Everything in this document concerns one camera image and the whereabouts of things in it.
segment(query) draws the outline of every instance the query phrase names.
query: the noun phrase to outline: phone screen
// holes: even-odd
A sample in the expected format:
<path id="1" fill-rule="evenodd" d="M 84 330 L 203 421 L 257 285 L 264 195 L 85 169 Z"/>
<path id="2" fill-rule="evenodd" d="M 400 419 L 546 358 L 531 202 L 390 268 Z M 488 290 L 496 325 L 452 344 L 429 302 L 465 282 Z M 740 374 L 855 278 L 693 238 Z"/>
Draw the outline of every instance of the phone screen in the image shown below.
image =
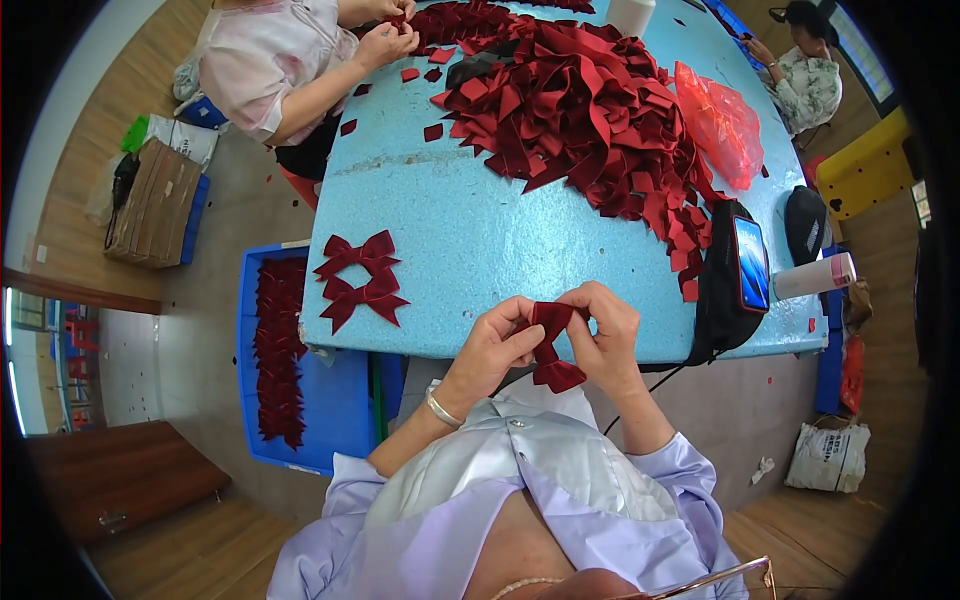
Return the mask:
<path id="1" fill-rule="evenodd" d="M 737 255 L 740 260 L 740 289 L 745 308 L 770 309 L 770 277 L 767 253 L 763 249 L 763 232 L 753 221 L 733 217 Z"/>

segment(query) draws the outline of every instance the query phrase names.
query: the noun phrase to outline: bangle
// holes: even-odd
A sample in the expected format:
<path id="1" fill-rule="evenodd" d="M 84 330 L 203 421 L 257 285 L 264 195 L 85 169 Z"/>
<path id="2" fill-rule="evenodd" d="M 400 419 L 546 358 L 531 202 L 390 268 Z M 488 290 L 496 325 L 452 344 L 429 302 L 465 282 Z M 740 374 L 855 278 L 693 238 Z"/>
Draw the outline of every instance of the bangle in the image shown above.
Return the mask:
<path id="1" fill-rule="evenodd" d="M 443 406 L 440 405 L 440 402 L 438 402 L 437 399 L 433 397 L 433 391 L 436 388 L 437 386 L 432 385 L 426 389 L 426 397 L 424 398 L 424 400 L 426 401 L 426 405 L 430 407 L 430 410 L 432 410 L 433 414 L 437 416 L 437 419 L 443 421 L 444 423 L 453 427 L 454 429 L 462 427 L 464 422 L 461 420 L 455 419 L 452 415 L 447 413 L 446 410 L 444 410 Z"/>

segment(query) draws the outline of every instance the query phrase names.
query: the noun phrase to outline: pink blouse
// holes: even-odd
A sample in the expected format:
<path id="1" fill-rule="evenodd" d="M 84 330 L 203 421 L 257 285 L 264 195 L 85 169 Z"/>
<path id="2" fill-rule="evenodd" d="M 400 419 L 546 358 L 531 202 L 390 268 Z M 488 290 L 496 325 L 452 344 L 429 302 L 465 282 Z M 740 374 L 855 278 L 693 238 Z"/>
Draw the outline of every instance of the pink blouse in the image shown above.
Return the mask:
<path id="1" fill-rule="evenodd" d="M 230 121 L 263 142 L 276 132 L 291 90 L 353 57 L 357 38 L 337 25 L 337 0 L 277 0 L 211 10 L 201 30 L 200 87 Z M 343 111 L 343 101 L 331 109 Z M 300 144 L 319 118 L 283 144 Z"/>

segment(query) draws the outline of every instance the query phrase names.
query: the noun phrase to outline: black waist bag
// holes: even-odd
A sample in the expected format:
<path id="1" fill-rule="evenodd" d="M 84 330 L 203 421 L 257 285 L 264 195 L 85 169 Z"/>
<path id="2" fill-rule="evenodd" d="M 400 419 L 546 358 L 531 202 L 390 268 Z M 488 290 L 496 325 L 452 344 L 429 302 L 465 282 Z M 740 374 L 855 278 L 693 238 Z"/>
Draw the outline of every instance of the black waist bag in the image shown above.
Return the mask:
<path id="1" fill-rule="evenodd" d="M 704 270 L 700 273 L 700 299 L 690 355 L 680 364 L 640 365 L 641 371 L 661 372 L 712 363 L 721 353 L 749 340 L 760 326 L 763 314 L 744 310 L 740 305 L 740 268 L 733 234 L 735 216 L 753 221 L 750 212 L 739 202 L 720 201 L 713 208 L 713 242 L 707 249 Z"/>

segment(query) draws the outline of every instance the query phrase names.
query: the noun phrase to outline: necklace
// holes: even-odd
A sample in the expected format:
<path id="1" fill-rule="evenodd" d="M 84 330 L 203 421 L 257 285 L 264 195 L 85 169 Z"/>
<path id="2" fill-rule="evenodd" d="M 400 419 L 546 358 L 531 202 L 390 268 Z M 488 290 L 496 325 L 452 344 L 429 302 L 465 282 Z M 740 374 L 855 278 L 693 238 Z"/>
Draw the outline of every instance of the necklace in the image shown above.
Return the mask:
<path id="1" fill-rule="evenodd" d="M 500 600 L 500 598 L 507 595 L 511 591 L 524 586 L 529 586 L 530 584 L 558 584 L 561 581 L 563 581 L 563 579 L 557 579 L 556 577 L 528 577 L 527 579 L 521 579 L 520 581 L 509 584 L 504 589 L 497 592 L 496 595 L 491 598 L 491 600 Z"/>

